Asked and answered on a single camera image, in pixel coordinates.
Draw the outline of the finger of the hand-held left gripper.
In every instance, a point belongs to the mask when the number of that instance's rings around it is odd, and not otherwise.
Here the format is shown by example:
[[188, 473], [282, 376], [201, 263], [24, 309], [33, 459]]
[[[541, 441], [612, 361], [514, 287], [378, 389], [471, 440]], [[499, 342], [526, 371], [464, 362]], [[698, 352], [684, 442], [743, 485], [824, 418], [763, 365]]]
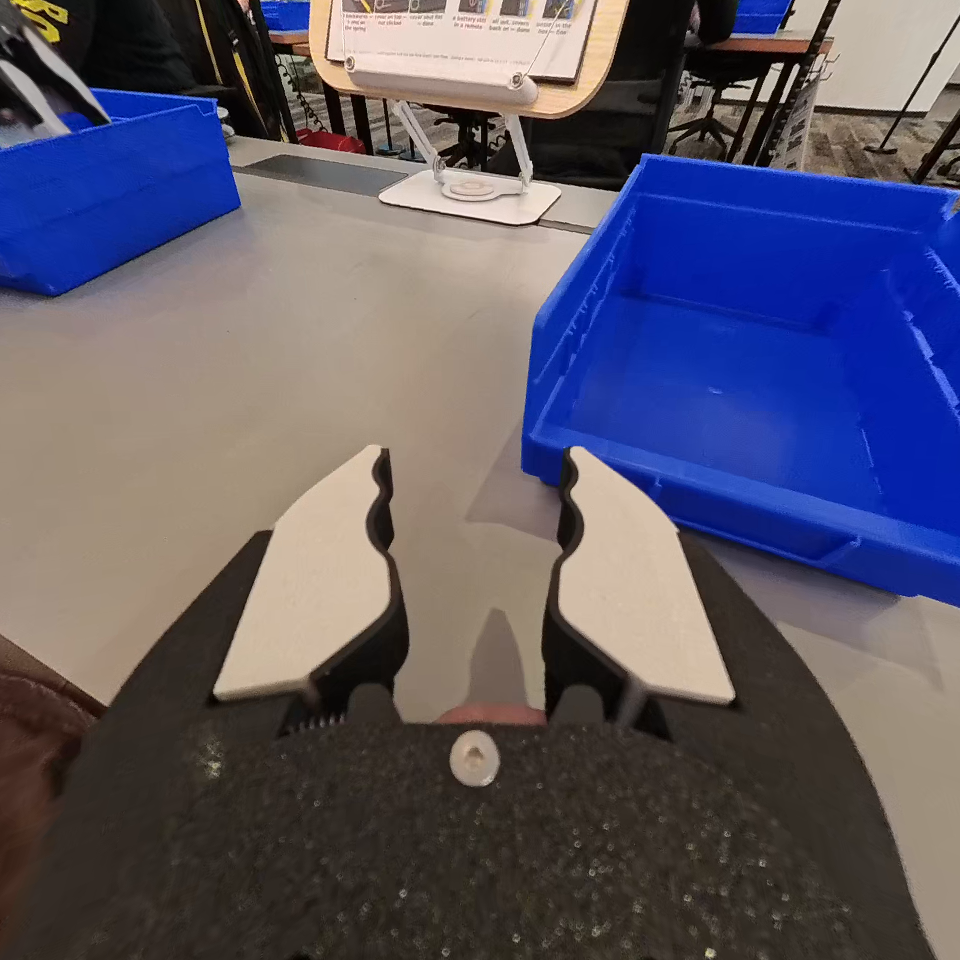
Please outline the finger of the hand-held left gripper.
[[7, 58], [1, 60], [1, 148], [66, 137], [63, 119], [73, 104], [76, 72], [60, 58], [42, 59], [39, 79]]

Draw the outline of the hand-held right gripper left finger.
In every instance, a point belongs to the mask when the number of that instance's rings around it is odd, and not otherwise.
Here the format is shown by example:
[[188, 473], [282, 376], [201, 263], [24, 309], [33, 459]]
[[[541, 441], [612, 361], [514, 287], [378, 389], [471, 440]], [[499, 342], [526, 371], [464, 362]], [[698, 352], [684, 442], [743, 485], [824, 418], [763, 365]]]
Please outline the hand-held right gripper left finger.
[[393, 693], [409, 652], [390, 554], [389, 449], [370, 444], [307, 489], [272, 527], [212, 696], [293, 695], [346, 716], [355, 690]]

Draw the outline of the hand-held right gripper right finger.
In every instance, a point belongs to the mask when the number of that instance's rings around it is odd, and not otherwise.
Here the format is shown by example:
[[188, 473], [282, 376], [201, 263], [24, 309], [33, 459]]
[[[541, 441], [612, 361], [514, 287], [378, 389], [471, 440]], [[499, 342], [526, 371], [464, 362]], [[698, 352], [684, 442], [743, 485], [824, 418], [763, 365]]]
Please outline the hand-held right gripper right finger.
[[541, 655], [545, 709], [596, 694], [601, 718], [638, 724], [648, 701], [726, 709], [736, 691], [673, 521], [582, 446], [562, 455], [560, 554]]

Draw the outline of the grey desk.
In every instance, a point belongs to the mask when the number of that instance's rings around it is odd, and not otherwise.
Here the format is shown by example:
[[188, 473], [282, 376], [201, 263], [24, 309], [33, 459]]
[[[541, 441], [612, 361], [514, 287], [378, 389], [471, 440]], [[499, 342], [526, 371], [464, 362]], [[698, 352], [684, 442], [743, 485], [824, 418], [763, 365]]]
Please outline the grey desk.
[[241, 207], [59, 297], [2, 291], [2, 653], [108, 704], [249, 535], [390, 449], [402, 711], [540, 707], [556, 494], [521, 469], [532, 324], [613, 202], [511, 228], [250, 172]]

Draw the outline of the blue plastic bin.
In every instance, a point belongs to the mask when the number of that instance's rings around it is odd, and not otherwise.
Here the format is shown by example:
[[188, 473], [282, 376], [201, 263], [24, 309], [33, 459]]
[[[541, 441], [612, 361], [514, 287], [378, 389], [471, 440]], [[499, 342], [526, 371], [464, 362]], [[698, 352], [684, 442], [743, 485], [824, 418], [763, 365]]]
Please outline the blue plastic bin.
[[584, 447], [679, 525], [959, 602], [958, 191], [668, 155], [534, 319], [526, 474]]
[[241, 205], [211, 98], [93, 88], [111, 120], [1, 151], [1, 286], [58, 296]]

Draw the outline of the black backpack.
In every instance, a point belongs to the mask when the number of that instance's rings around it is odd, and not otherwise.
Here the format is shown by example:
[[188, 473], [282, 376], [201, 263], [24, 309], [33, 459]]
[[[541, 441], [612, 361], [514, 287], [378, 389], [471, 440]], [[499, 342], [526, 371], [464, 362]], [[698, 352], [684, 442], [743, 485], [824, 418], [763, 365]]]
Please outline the black backpack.
[[537, 179], [619, 190], [645, 155], [662, 152], [677, 79], [606, 81], [581, 110], [534, 121], [527, 146]]

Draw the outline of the wooden board with instruction sheet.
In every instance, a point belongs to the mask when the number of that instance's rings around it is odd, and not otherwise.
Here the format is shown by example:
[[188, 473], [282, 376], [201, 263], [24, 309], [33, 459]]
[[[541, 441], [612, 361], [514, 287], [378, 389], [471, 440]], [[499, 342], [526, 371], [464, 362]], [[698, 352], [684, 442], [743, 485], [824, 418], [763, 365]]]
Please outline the wooden board with instruction sheet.
[[626, 1], [314, 1], [309, 54], [347, 94], [558, 119], [600, 90]]

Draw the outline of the black office chair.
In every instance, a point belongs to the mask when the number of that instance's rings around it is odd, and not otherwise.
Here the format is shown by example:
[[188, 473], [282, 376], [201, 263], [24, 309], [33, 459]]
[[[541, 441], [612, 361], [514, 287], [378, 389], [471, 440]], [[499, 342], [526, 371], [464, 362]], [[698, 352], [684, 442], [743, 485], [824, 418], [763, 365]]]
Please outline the black office chair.
[[[690, 75], [691, 87], [708, 91], [710, 98], [702, 116], [668, 128], [667, 137], [673, 139], [668, 144], [667, 155], [676, 156], [679, 146], [691, 138], [696, 138], [699, 143], [711, 139], [720, 148], [719, 160], [733, 161], [743, 145], [768, 74], [774, 65], [783, 62], [784, 50], [776, 41], [750, 34], [691, 49], [684, 64]], [[723, 94], [727, 90], [741, 88], [748, 81], [753, 81], [753, 88], [738, 126], [726, 126], [716, 115]]]

